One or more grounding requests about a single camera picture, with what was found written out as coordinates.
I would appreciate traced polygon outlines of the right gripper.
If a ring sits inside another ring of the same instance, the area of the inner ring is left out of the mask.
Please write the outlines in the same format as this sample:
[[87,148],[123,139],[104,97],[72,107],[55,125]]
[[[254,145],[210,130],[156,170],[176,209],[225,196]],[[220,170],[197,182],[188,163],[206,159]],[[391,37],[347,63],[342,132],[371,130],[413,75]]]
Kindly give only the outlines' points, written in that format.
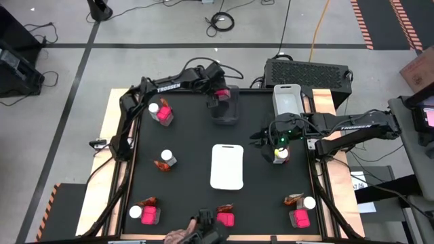
[[270,116],[262,123],[261,130],[253,133],[250,139],[261,139],[251,142],[253,146],[260,146],[261,155],[264,159],[273,163],[274,150],[288,147],[293,141],[304,138],[304,122],[300,115],[283,113],[274,119]]

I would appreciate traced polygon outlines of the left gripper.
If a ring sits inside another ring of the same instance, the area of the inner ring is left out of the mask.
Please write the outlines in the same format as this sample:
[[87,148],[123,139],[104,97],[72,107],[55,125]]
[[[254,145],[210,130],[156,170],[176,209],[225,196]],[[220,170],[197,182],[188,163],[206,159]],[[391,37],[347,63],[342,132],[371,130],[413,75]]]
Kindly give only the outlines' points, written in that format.
[[208,95],[206,100],[206,105],[208,108],[214,108],[218,106],[219,99],[217,96],[214,95],[214,92],[220,89],[230,89],[226,85],[226,81],[224,79],[221,79],[217,82],[212,82],[210,80],[205,82],[205,85],[202,88],[202,92]]

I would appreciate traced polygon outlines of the dark grey plastic bin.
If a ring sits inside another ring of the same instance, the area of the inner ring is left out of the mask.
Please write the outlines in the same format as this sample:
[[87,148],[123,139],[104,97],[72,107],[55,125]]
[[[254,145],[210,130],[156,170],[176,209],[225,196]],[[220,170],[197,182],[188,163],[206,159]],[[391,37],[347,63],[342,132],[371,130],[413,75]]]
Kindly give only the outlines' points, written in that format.
[[231,97],[228,100],[219,101],[217,107],[210,109],[213,122],[219,125],[234,125],[239,119],[239,87],[228,86],[231,90]]

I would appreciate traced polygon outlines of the white plastic bin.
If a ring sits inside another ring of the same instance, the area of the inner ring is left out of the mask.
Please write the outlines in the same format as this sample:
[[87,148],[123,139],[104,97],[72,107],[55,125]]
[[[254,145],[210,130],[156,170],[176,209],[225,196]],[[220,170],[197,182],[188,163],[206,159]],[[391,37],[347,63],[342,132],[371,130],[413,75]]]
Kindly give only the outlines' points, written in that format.
[[210,186],[218,190],[243,188],[243,147],[215,144],[212,147]]

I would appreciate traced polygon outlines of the black table mat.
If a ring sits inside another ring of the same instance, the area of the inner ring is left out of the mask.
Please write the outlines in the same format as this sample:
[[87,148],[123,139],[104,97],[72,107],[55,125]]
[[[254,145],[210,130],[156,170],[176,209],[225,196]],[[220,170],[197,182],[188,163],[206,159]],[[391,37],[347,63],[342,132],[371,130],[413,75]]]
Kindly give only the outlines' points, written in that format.
[[[294,228],[284,198],[294,193],[312,195],[306,146],[303,140],[290,144],[290,159],[282,165],[264,160],[251,145],[250,136],[259,131],[263,119],[273,112],[272,95],[244,92],[239,98],[239,120],[234,125],[212,121],[205,96],[174,92],[165,99],[174,110],[174,120],[162,126],[144,113],[138,135],[128,205],[157,197],[159,223],[142,224],[126,218],[126,234],[164,235],[184,228],[200,209],[233,204],[233,235],[318,235],[316,211],[309,212],[311,225]],[[236,144],[243,147],[243,188],[216,190],[210,186],[212,147]],[[162,161],[161,152],[172,151],[177,159],[169,171],[159,170],[153,161]]]

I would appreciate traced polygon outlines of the light grey plastic bin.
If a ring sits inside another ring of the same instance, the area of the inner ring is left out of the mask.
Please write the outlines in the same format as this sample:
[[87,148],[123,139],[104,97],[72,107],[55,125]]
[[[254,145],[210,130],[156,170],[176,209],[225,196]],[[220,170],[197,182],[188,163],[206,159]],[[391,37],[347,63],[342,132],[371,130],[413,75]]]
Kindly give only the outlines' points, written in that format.
[[273,108],[276,117],[283,113],[296,115],[303,113],[301,86],[297,84],[275,85],[273,88]]

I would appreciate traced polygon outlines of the black perforated computer case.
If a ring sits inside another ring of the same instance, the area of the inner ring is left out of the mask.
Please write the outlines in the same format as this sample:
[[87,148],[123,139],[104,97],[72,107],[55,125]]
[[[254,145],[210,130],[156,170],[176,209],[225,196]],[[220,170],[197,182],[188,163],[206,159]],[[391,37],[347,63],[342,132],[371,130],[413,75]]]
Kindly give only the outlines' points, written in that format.
[[264,86],[297,84],[302,91],[329,89],[334,108],[352,94],[353,73],[348,66],[268,59],[264,68]]

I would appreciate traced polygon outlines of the white paper sheet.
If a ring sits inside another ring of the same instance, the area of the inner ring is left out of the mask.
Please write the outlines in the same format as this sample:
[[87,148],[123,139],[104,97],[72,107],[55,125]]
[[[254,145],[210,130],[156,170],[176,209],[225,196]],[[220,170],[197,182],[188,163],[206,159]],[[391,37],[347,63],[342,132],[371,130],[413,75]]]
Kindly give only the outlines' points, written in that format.
[[[365,178],[362,171],[352,171],[351,172],[351,181],[352,181],[354,191],[368,187],[368,184],[366,182],[366,178]],[[359,212],[361,214],[376,213],[375,204],[373,202],[359,203],[358,208],[359,208]]]

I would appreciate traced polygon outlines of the silver clamp with black knob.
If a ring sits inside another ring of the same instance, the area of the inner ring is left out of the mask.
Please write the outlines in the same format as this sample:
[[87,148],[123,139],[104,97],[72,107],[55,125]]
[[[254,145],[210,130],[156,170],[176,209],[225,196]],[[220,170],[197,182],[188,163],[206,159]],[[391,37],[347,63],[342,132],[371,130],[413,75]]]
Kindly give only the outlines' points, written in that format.
[[89,146],[94,150],[100,150],[106,147],[109,144],[109,141],[104,138],[98,138],[96,140],[92,140],[89,142]]

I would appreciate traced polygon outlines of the person's hand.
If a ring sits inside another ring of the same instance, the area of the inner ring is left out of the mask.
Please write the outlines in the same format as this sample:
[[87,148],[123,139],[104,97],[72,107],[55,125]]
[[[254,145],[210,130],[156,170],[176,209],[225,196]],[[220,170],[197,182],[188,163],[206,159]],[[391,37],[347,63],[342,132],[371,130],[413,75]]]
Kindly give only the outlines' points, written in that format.
[[189,222],[189,225],[186,229],[178,229],[173,230],[166,234],[164,238],[164,244],[179,244],[181,240],[183,240],[185,237],[189,236],[194,230],[197,225],[197,220],[192,218]]

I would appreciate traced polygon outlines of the black metal bar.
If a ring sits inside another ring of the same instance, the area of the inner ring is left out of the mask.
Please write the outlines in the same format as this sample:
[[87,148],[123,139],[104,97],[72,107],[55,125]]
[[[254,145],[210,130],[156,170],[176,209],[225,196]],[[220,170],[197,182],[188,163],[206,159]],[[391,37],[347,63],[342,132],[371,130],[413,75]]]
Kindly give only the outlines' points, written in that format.
[[381,184],[370,184],[355,191],[358,203],[381,201],[394,197],[404,198],[410,195],[421,195],[422,191],[415,175],[404,176]]

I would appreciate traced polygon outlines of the black stand base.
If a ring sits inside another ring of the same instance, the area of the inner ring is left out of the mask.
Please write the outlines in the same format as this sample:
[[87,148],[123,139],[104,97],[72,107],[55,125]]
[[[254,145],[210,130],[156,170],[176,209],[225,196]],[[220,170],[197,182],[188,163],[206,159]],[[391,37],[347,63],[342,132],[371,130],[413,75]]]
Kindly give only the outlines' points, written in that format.
[[113,15],[113,10],[107,5],[106,0],[87,0],[90,8],[90,16],[97,22],[108,20]]

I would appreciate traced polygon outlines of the black device with pink screen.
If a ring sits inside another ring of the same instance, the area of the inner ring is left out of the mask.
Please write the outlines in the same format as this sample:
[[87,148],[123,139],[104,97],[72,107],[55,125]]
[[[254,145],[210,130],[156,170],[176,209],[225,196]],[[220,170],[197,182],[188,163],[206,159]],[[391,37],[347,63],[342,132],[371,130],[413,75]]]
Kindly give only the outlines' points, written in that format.
[[434,147],[434,88],[420,90],[405,99],[404,105],[411,111],[418,143],[424,147]]

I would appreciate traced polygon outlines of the black mat with orange stripes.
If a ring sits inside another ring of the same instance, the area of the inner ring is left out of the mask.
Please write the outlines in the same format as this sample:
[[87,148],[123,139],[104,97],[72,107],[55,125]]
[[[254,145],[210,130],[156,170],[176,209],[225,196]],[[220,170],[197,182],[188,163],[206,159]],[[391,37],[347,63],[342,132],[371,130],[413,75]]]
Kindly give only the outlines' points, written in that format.
[[434,0],[350,0],[366,47],[415,50],[434,45]]
[[85,184],[55,184],[37,231],[36,242],[74,239],[85,195]]

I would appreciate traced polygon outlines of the brown cardboard box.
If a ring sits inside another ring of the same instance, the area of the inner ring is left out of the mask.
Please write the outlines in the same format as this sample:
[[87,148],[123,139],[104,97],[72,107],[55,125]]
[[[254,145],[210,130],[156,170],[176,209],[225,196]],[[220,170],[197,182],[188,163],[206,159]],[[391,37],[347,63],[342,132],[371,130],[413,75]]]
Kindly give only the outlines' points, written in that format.
[[414,93],[434,83],[434,45],[424,50],[399,73]]

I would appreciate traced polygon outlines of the black case with grey latch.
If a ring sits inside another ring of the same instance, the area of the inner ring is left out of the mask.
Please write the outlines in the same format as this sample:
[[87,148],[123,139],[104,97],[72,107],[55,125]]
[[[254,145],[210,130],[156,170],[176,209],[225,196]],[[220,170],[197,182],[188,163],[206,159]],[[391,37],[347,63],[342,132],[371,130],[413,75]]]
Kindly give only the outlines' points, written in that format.
[[0,98],[38,96],[44,81],[34,64],[0,40]]

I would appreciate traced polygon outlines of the black equipment case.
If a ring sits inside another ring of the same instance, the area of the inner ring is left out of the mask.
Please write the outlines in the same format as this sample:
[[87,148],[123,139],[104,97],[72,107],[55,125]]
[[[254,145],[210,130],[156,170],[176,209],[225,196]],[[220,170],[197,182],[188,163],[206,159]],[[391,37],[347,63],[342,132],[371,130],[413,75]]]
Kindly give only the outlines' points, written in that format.
[[35,49],[42,44],[0,5],[0,41],[14,49]]

